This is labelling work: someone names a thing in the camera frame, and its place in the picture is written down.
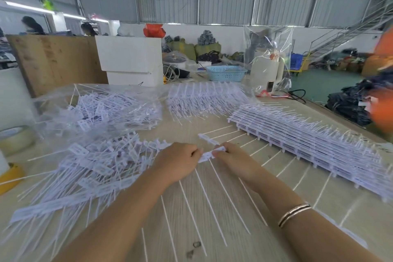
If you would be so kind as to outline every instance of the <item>wooden table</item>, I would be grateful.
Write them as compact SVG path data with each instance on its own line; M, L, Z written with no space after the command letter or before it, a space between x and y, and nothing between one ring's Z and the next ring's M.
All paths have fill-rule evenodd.
M346 125L297 101L288 99L276 101L270 98L264 99L264 101L279 102L288 106L289 110L295 110L303 116L310 117L311 120L337 126L343 132L348 130ZM296 187L296 192L311 205L315 205L317 202L316 208L318 210L365 240L373 253L385 261L393 261L393 247L391 246L393 207L391 203L383 203L379 196L367 190L356 189L353 183L343 178L329 177L326 170L310 167L311 164L307 161L294 160L288 166L294 157L292 154L282 153L275 146L270 147L264 141L254 140L255 137L248 136L243 131L237 131L235 124L229 124L224 116L210 116L205 119L194 117L189 121L182 121L181 125L178 121L173 121L169 113L164 111L164 120L153 130L141 131L140 136L141 139L159 138L166 139L168 142L196 143L208 151L212 149L212 146L199 139L197 134L210 131L213 132L207 135L218 142L230 140L238 145L248 143L243 149L249 154L259 150L253 155L253 158L261 164L269 160L265 165L268 171L278 175L291 188ZM54 155L52 157L53 163L44 163L40 160L26 162L26 159L47 152L48 149L39 144L9 159L19 162L28 175L37 174L55 169L60 156ZM384 161L393 161L391 154L381 152L381 155ZM225 166L216 160L212 162L229 197L209 162L199 164L196 170L228 246L225 246L220 235L198 176L196 172L193 172L182 180L182 185L201 238L199 238L194 226L180 185L175 183L165 191L162 198L168 223L163 203L159 200L143 227L145 246L141 233L126 261L145 261L145 247L148 261L190 261L186 255L191 250L194 250L192 261L297 261L296 255L278 230L275 220L259 196L248 188L244 188L239 179L229 173ZM18 202L17 195L40 179L41 177L37 176L24 180L13 190L0 196L0 230L7 226L15 209L28 205L28 199ZM233 205L238 210L250 234L231 201L233 201ZM253 202L268 226L264 225ZM45 232L45 240L49 240L53 235L59 216L60 212L58 212L58 218L53 222L53 225ZM80 233L85 224L86 215L80 218L67 241ZM168 224L174 246L171 243ZM45 247L45 240L38 246L38 250L34 254L22 261L35 261L40 250ZM22 241L23 234L19 234L12 237L5 245L0 245L0 261L12 261ZM193 247L193 243L197 241L203 242L207 256L205 256L202 247L196 249Z

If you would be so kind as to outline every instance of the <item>green sack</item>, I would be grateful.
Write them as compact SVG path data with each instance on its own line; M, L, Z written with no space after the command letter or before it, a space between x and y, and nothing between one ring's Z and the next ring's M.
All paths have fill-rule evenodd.
M205 46L195 45L195 53L199 55L209 53L210 51L217 51L221 53L221 45L219 43L213 43Z
M171 41L167 43L167 46L172 51L179 51L183 53L188 59L196 60L195 49L193 44L187 44L184 39L180 41Z

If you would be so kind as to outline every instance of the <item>green floor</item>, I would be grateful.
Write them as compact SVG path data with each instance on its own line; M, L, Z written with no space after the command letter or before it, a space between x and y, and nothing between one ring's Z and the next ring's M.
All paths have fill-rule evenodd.
M330 93L340 92L341 88L353 86L362 79L360 74L353 72L309 69L292 77L291 90L304 89L306 99L326 103Z

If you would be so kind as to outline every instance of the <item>fluorescent light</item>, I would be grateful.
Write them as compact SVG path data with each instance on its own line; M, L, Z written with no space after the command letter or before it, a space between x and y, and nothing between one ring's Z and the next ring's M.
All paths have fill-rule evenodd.
M67 18L72 18L72 19L86 20L86 18L85 18L85 17L82 17L82 16L74 16L74 15L64 14L64 13L63 13L63 16L65 16L65 17L67 17Z
M97 21L97 22L104 22L104 23L109 23L108 20L103 20L103 19L96 19L96 18L92 18L92 20Z
M15 2L10 2L10 1L6 1L7 5L11 5L11 6L15 6L17 8L25 8L27 10L35 10L35 11L40 11L42 13L48 13L48 14L54 14L54 11L51 10L45 10L43 8L36 8L34 6L28 6L28 5L21 5L19 3L15 3Z

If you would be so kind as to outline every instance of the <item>white machine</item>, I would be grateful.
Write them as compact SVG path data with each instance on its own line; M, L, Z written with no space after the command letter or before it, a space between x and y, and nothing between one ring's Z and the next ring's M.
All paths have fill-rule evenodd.
M281 82L285 62L267 48L258 48L251 67L251 85L256 95L262 91L271 93Z
M157 86L164 84L161 39L95 36L101 69L109 84Z

